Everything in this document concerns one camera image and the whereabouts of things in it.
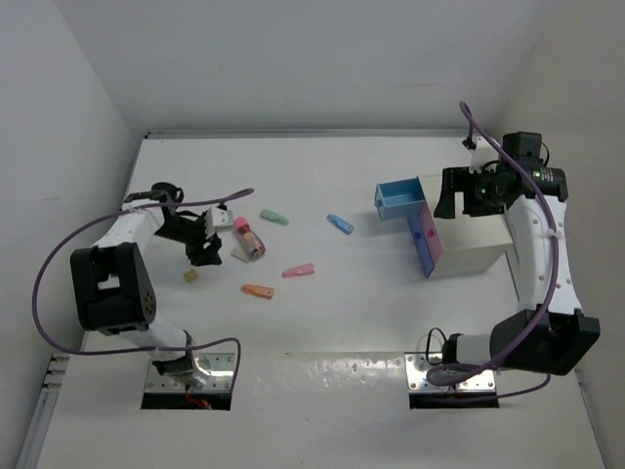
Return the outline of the small yellow eraser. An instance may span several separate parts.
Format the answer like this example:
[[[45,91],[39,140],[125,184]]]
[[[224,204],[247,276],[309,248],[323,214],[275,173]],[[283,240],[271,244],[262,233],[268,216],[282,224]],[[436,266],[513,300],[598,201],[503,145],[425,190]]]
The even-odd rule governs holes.
[[[194,269],[191,269],[187,271],[186,273],[184,273],[184,279],[186,282],[193,282],[197,278],[198,278],[198,273]]]

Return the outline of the white eraser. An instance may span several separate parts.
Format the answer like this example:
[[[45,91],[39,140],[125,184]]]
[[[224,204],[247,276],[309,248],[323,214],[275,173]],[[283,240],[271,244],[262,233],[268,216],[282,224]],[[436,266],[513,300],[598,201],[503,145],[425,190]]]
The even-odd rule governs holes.
[[[234,248],[231,252],[230,252],[230,256],[243,262],[243,263],[249,263],[250,262],[250,258],[249,256],[242,250],[238,249],[238,248]]]

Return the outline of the blue drawer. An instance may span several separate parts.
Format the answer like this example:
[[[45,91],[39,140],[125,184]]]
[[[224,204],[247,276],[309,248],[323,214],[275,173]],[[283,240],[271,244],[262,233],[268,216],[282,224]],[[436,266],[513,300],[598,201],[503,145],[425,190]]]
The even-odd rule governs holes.
[[[382,221],[417,216],[425,203],[425,194],[418,177],[376,186],[374,205]]]

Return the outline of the clear tube with pink cap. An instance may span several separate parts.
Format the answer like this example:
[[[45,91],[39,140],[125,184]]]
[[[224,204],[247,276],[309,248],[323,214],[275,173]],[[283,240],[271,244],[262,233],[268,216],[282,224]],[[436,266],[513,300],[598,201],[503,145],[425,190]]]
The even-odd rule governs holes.
[[[233,221],[233,232],[250,260],[257,261],[264,257],[266,247],[245,218],[237,217]]]

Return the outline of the orange cap-shaped clip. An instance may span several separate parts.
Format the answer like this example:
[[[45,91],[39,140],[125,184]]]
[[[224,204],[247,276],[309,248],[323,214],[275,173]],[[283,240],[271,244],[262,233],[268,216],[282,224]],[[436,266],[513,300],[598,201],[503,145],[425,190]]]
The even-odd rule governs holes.
[[[272,287],[256,284],[243,284],[241,286],[241,291],[245,294],[263,299],[272,299],[274,295],[274,289]]]

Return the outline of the pink cap-shaped clip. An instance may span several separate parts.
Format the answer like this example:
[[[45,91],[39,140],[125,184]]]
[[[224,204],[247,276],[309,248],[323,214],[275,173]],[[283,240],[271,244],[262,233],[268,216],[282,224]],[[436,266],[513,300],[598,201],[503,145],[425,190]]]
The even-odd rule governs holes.
[[[293,278],[293,277],[305,277],[309,275],[313,275],[315,273],[315,266],[313,263],[308,263],[296,267],[292,267],[286,269],[282,272],[283,278]]]

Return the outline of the pink drawer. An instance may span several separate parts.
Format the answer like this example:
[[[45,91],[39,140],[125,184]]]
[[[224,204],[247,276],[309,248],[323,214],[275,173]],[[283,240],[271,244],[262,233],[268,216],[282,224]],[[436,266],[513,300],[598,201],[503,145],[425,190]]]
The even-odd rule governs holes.
[[[422,229],[424,230],[425,239],[427,241],[433,262],[434,264],[437,264],[443,255],[443,247],[438,235],[434,217],[428,204],[425,204],[421,209],[419,219]]]

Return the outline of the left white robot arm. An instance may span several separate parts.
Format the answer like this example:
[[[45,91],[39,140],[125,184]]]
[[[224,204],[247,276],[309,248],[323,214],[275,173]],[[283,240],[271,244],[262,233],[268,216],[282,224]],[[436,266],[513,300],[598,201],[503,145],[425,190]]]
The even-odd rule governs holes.
[[[195,267],[220,265],[222,241],[217,227],[225,206],[200,214],[173,205],[184,199],[182,189],[156,183],[134,192],[122,204],[124,214],[89,248],[70,256],[78,319],[86,331],[118,335],[137,347],[148,347],[157,372],[197,387],[206,375],[188,350],[190,334],[157,313],[157,301],[142,251],[154,236],[185,246]]]

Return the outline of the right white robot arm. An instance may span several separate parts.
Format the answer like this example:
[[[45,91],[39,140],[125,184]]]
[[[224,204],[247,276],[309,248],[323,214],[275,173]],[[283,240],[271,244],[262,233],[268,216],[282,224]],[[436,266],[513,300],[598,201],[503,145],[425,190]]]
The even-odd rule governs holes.
[[[442,346],[447,371],[488,365],[566,375],[597,342],[597,319],[584,314],[568,265],[564,218],[565,173],[548,164],[538,133],[509,133],[502,158],[485,139],[468,136],[467,166],[443,169],[434,216],[455,219],[454,196],[463,196],[463,217],[503,216],[512,238],[507,258],[518,297],[516,312],[485,334],[455,333]]]

